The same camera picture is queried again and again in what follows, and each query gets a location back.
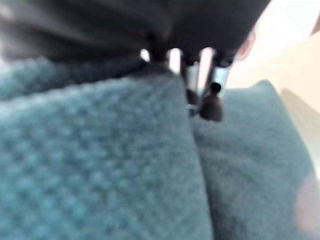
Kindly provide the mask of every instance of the textured fabric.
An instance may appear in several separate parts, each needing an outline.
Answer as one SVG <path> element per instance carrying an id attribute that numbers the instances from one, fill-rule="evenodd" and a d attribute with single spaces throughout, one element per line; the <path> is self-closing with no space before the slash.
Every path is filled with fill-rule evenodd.
<path id="1" fill-rule="evenodd" d="M 216 240 L 309 239 L 298 231 L 296 206 L 315 172 L 267 81 L 228 90 L 225 122 L 197 118 L 193 128 Z"/>
<path id="2" fill-rule="evenodd" d="M 1 240 L 308 239 L 294 204 L 312 164 L 268 83 L 191 124 L 179 77 L 116 63 L 3 70 Z"/>
<path id="3" fill-rule="evenodd" d="M 0 239 L 212 240 L 181 83 L 150 65 L 3 100 Z M 16 89 L 1 84 L 0 96 Z"/>

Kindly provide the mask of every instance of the teal fabric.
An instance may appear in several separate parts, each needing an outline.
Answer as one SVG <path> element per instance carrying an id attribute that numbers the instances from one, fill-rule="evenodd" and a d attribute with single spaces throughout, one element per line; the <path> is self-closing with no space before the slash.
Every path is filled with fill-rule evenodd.
<path id="1" fill-rule="evenodd" d="M 134 57 L 2 72 L 1 240 L 306 239 L 293 205 L 313 168 L 268 83 L 227 91 L 216 124 Z"/>
<path id="2" fill-rule="evenodd" d="M 228 90 L 223 123 L 192 123 L 216 240 L 309 239 L 296 204 L 314 168 L 268 81 Z"/>
<path id="3" fill-rule="evenodd" d="M 23 87 L 34 67 L 19 71 Z M 0 239 L 211 240 L 185 105 L 179 78 L 152 65 L 3 100 Z"/>

